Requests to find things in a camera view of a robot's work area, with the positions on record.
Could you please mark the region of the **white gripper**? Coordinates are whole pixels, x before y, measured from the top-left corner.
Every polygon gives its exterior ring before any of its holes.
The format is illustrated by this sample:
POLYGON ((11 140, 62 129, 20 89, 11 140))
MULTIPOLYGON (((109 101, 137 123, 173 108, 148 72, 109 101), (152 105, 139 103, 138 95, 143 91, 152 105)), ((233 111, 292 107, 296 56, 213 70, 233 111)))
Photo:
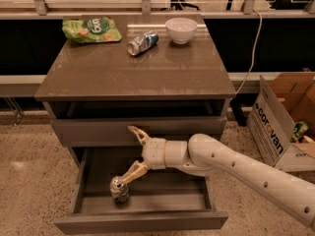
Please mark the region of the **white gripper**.
POLYGON ((142 177, 150 169, 159 170, 166 168, 164 160, 166 139, 150 138, 145 131, 136 126, 128 126, 128 130, 136 136, 138 142, 143 146, 142 158, 145 162, 136 160, 121 177, 123 184, 131 183, 142 177))

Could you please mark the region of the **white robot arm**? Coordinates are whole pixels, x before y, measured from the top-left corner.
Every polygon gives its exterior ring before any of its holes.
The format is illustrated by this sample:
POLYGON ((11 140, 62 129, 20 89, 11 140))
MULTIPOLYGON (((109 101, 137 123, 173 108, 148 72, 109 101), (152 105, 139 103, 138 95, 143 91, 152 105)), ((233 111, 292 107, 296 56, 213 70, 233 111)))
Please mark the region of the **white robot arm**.
POLYGON ((150 170, 175 168, 186 174, 206 177, 219 168, 280 207, 305 226, 315 229, 315 185, 239 153, 218 140, 195 134, 189 141, 152 138, 136 126, 128 128, 142 149, 136 161, 122 176, 128 184, 150 170))

